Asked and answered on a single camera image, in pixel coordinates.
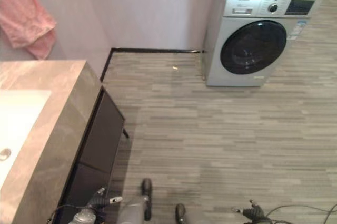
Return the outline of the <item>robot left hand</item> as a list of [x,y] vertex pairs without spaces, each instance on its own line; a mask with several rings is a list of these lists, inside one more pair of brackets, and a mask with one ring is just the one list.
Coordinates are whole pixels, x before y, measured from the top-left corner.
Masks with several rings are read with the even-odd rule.
[[106,191],[107,187],[102,187],[98,189],[90,198],[89,202],[87,203],[87,206],[89,208],[101,209],[122,202],[123,200],[122,196],[107,198]]

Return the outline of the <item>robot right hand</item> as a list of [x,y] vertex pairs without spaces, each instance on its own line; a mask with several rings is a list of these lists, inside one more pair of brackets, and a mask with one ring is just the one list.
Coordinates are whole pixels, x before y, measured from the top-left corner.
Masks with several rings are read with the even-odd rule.
[[253,223],[258,223],[267,220],[267,217],[265,216],[263,209],[258,205],[258,203],[252,199],[250,199],[249,202],[251,204],[250,208],[243,209],[232,207],[231,211],[243,215],[247,219],[251,220]]

